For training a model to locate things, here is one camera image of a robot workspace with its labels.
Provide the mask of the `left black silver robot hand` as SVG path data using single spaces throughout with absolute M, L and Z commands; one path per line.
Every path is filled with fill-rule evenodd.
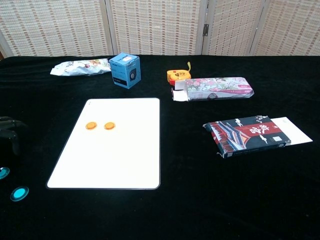
M 28 126 L 20 120 L 15 120 L 8 116 L 0 117 L 0 139 L 11 142 L 12 152 L 16 156 L 20 154 L 20 141 L 15 129 L 27 127 Z

